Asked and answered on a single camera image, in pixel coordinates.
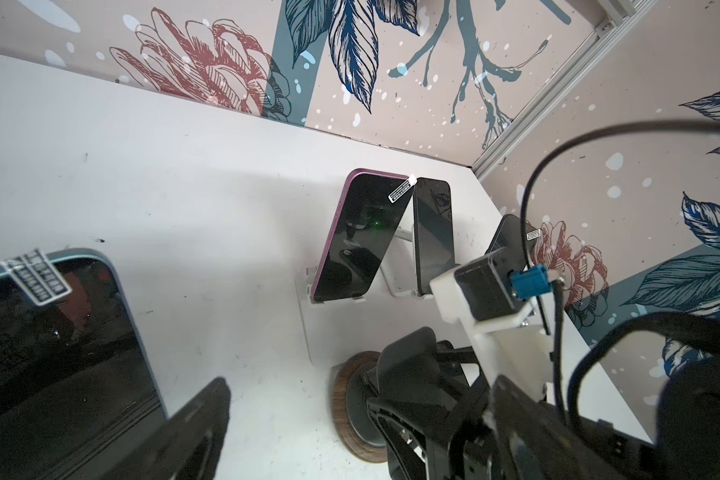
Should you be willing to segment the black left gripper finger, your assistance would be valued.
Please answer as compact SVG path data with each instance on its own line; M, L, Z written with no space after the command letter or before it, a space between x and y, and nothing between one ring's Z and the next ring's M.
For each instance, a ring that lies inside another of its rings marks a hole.
M231 391L213 379L105 479L213 479L229 422Z

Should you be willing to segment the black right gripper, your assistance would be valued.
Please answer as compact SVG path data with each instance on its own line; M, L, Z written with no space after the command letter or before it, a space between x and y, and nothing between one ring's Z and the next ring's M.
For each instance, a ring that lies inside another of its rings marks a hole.
M577 434L510 379L469 383L471 348L424 327L388 345L366 412L393 479L621 479L624 442L604 422Z

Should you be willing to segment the blue-edged phone with sticker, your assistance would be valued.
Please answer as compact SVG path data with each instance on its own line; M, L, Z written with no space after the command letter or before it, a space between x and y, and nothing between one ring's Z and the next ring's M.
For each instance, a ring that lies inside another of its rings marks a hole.
M168 418L112 262L49 261L70 290L45 305L0 266L0 479L98 479Z

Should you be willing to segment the black phone with label sticker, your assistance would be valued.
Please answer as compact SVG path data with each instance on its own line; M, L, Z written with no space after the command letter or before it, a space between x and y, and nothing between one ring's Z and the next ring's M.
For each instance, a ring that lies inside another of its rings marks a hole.
M541 229L533 227L529 222L526 223L526 235L523 241L520 241L521 220L514 214L506 214L502 217L498 229L495 232L486 254L507 248L515 255L521 256L523 259L527 257L527 253L532 253L538 239L541 237Z

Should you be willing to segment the silver-edged black phone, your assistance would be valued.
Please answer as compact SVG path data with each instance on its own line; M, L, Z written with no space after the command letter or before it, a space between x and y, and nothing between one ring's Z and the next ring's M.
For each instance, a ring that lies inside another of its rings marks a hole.
M450 185L418 177L412 201L417 290L431 295L430 282L456 266Z

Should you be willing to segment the purple-edged black phone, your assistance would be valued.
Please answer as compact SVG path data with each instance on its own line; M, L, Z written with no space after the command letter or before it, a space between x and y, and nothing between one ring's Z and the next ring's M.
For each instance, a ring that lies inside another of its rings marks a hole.
M311 287L311 300L359 298L370 289L412 198L409 175L351 171Z

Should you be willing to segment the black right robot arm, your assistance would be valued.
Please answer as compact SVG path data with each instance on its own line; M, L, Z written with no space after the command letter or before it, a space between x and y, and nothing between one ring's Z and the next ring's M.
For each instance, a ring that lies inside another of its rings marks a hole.
M680 368L659 395L656 439L646 443L584 418L589 371L636 332L673 336L706 352ZM560 417L509 378L468 383L477 360L422 328L388 346L366 401L395 479L720 479L720 321L655 312L628 320L582 358Z

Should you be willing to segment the white phone stand left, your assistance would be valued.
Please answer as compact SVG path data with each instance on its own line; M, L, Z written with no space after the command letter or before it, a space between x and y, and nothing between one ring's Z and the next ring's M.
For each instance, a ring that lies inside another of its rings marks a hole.
M320 303L311 297L316 273L315 267L308 267L295 278L311 364L316 368L329 368L361 351L381 349L382 330L396 303L386 282L374 282L362 297Z

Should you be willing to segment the white phone stand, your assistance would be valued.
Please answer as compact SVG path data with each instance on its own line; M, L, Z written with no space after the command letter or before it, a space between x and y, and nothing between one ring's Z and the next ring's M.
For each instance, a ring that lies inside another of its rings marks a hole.
M420 296L417 290L414 262L413 225L410 229L399 228L392 239L381 263L381 273L394 297Z
M362 297L320 303L311 297L316 273L315 267L308 267L295 278L311 364L316 368L329 368L361 351L381 349L382 330L396 303L386 282L374 282Z

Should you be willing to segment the white phone stand right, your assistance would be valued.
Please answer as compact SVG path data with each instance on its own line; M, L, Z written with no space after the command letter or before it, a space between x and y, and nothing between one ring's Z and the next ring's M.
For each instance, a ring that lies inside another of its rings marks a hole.
M410 229L399 228L392 239L381 263L381 273L394 297L420 296L417 290L414 262L413 225Z

